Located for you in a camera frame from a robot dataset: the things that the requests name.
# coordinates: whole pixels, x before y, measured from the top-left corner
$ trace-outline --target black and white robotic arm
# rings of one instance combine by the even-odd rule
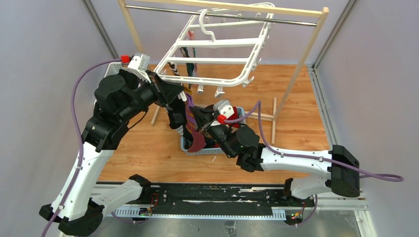
[[[59,223],[59,229],[67,235],[88,236],[111,211],[132,200],[148,201],[150,198],[151,183],[139,175],[133,175],[120,186],[91,197],[103,167],[128,132],[130,119],[146,112],[152,104],[167,108],[183,93],[182,85],[163,81],[156,73],[146,70],[147,65],[148,57],[136,54],[130,58],[127,68],[117,75],[103,78],[94,92],[97,100],[94,114],[82,134],[83,166],[79,167],[75,162],[56,200],[40,210],[40,215],[50,220],[60,209],[53,221]],[[248,126],[241,124],[233,130],[223,123],[222,118],[228,118],[233,111],[228,100],[221,100],[212,109],[194,107],[191,111],[198,131],[214,139],[227,157],[237,157],[237,165],[242,169],[248,172],[293,170],[310,174],[301,179],[288,179],[284,198],[301,200],[330,191],[346,197],[359,195],[358,173],[323,160],[339,159],[358,167],[358,161],[344,147],[334,146],[332,151],[314,152],[273,148],[277,151],[274,153],[259,143],[259,136]],[[316,156],[318,159],[303,156]],[[64,205],[60,205],[77,169],[80,170],[78,178]]]

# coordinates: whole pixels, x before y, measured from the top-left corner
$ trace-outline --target gray plastic basket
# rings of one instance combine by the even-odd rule
[[[242,107],[237,107],[237,113],[239,113],[239,117],[242,117],[245,115],[245,110]],[[202,149],[198,152],[188,152],[187,149],[185,149],[185,138],[180,136],[180,148],[182,151],[184,151],[188,156],[194,156],[194,155],[208,155],[208,154],[223,154],[224,152],[220,147],[217,148],[206,148]]]

